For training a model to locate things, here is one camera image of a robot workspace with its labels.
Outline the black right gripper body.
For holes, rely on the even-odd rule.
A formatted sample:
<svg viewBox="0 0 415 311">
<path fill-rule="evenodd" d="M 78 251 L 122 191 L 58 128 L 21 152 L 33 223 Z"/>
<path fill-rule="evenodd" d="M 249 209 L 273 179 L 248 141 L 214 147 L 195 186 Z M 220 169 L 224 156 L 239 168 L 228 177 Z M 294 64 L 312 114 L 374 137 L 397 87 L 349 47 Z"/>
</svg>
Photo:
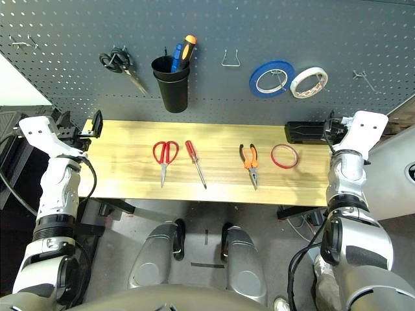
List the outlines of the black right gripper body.
<svg viewBox="0 0 415 311">
<path fill-rule="evenodd" d="M 347 127 L 342 124 L 342 118 L 328 118 L 324 123 L 324 139 L 330 143 L 341 142 L 347 131 Z"/>
</svg>

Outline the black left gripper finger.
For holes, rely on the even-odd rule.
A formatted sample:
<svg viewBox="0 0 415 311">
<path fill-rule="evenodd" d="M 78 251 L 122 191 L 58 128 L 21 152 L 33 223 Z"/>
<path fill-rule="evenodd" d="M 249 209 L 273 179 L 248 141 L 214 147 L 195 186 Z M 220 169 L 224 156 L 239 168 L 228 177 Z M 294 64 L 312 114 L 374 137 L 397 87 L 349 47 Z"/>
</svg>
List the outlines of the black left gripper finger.
<svg viewBox="0 0 415 311">
<path fill-rule="evenodd" d="M 57 126 L 70 126 L 70 111 L 60 112 L 54 109 L 51 117 Z"/>
<path fill-rule="evenodd" d="M 92 119 L 92 136 L 99 138 L 101 136 L 103 127 L 103 117 L 100 109 L 96 111 Z"/>
</svg>

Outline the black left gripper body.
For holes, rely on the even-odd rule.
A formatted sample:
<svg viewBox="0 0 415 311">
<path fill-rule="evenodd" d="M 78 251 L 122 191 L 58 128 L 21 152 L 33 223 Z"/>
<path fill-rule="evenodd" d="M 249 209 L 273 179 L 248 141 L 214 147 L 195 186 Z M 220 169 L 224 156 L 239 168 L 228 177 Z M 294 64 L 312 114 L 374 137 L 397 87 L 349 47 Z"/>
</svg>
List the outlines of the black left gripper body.
<svg viewBox="0 0 415 311">
<path fill-rule="evenodd" d="M 81 151 L 88 151 L 91 144 L 92 129 L 82 131 L 73 125 L 70 121 L 70 126 L 57 126 L 58 138 L 69 146 L 79 149 Z"/>
</svg>

